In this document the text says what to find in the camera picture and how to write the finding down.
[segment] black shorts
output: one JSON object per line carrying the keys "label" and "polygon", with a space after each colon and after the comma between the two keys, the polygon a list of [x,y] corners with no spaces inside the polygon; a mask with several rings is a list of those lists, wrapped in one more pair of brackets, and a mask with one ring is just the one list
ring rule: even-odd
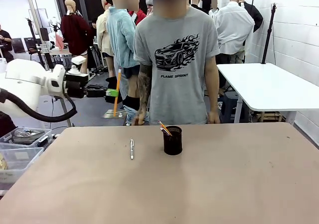
{"label": "black shorts", "polygon": [[129,79],[132,76],[138,76],[140,72],[140,66],[133,66],[130,68],[123,68],[123,73],[126,77],[126,79]]}
{"label": "black shorts", "polygon": [[112,56],[110,56],[108,53],[106,53],[106,52],[102,52],[102,54],[103,54],[103,57],[112,57]]}

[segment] tattooed arm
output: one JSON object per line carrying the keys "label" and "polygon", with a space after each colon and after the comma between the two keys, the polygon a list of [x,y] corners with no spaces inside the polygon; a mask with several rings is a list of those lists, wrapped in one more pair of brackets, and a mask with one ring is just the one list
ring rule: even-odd
{"label": "tattooed arm", "polygon": [[142,125],[147,111],[147,104],[151,94],[152,87],[152,66],[142,65],[138,77],[138,86],[140,92],[140,109],[138,116],[135,118],[135,125]]}

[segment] storage bin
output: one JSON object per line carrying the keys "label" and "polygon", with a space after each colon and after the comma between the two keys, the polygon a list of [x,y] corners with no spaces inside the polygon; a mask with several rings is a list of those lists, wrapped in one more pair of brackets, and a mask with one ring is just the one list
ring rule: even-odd
{"label": "storage bin", "polygon": [[[30,145],[17,144],[17,143],[14,143],[14,140],[13,140],[14,133],[17,130],[20,130],[20,131],[23,131],[23,130],[44,131],[44,134]],[[52,130],[51,129],[19,127],[19,128],[14,129],[10,133],[7,133],[6,135],[4,135],[3,137],[0,138],[0,149],[42,147],[43,145],[45,145],[47,143],[51,143],[52,140],[53,140],[53,138],[52,138]]]}
{"label": "storage bin", "polygon": [[0,170],[0,190],[9,190],[43,151],[44,148],[0,150],[7,164],[6,170]]}

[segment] black mesh pen cup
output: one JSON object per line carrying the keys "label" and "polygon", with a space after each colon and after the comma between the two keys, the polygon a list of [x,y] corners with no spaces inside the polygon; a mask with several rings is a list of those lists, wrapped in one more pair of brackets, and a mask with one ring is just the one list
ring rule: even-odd
{"label": "black mesh pen cup", "polygon": [[167,129],[172,134],[164,135],[164,152],[168,155],[178,155],[183,151],[181,145],[181,128],[177,126],[168,126]]}

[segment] black jacket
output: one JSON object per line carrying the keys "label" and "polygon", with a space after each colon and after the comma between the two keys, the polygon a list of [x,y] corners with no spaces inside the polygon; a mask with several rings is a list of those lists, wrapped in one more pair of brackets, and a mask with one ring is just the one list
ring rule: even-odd
{"label": "black jacket", "polygon": [[263,16],[261,16],[260,12],[254,5],[250,5],[244,1],[244,6],[245,6],[245,9],[248,11],[248,13],[251,15],[251,17],[253,18],[253,20],[255,21],[255,26],[254,26],[254,32],[255,32],[259,29],[259,27],[263,23],[263,20],[264,20]]}
{"label": "black jacket", "polygon": [[193,8],[195,8],[195,9],[198,9],[198,10],[203,11],[204,13],[206,13],[206,14],[208,15],[208,11],[207,11],[207,10],[205,10],[205,9],[203,9],[203,8],[200,8],[199,6],[197,6],[197,5],[195,5],[195,4],[192,4],[191,6],[192,6]]}

